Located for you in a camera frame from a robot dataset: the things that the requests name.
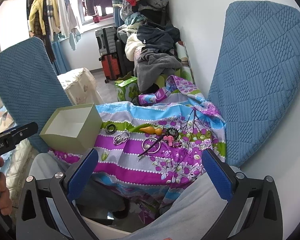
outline shoe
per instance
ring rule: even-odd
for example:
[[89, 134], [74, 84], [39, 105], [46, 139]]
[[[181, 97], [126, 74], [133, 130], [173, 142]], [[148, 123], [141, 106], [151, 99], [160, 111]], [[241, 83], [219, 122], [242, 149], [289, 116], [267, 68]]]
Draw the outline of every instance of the shoe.
[[116, 211], [116, 212], [112, 212], [112, 215], [117, 218], [117, 219], [124, 219], [128, 216], [129, 214], [129, 209], [130, 209], [130, 201], [127, 198], [123, 199], [124, 201], [124, 206], [126, 207], [124, 210], [122, 211]]

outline gray suitcase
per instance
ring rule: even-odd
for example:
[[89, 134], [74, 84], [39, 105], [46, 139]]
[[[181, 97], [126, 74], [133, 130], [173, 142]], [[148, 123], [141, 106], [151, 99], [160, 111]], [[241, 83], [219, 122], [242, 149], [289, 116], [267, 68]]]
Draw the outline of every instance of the gray suitcase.
[[117, 27], [110, 26], [96, 31], [99, 52], [101, 56], [117, 52], [115, 40], [117, 38]]

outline screw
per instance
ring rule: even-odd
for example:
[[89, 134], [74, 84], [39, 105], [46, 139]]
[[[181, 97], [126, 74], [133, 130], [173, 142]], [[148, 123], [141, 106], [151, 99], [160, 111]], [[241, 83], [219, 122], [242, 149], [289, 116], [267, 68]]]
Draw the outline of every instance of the screw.
[[27, 182], [31, 182], [32, 180], [33, 180], [33, 177], [32, 177], [32, 176], [29, 176], [29, 177], [26, 179]]
[[272, 182], [272, 181], [273, 181], [273, 178], [272, 178], [271, 176], [266, 176], [266, 180], [267, 180], [268, 182]]
[[238, 179], [244, 179], [244, 174], [241, 173], [241, 172], [238, 172], [235, 176], [236, 176]]
[[57, 173], [54, 175], [54, 177], [55, 177], [56, 179], [60, 179], [60, 178], [63, 177], [63, 173], [62, 173], [62, 172], [57, 172]]

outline black bracelet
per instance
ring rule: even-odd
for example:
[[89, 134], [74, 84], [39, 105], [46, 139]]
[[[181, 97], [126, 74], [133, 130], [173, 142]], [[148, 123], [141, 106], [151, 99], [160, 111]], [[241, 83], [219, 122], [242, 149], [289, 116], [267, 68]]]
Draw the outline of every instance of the black bracelet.
[[117, 127], [113, 123], [108, 124], [106, 127], [107, 134], [113, 134], [116, 130], [117, 130]]

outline open box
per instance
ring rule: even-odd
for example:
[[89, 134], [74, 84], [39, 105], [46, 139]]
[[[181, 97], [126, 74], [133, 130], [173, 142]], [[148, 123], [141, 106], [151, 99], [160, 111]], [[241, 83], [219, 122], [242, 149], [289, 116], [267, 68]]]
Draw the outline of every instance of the open box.
[[102, 119], [94, 104], [55, 110], [40, 136], [54, 150], [83, 154], [94, 147]]

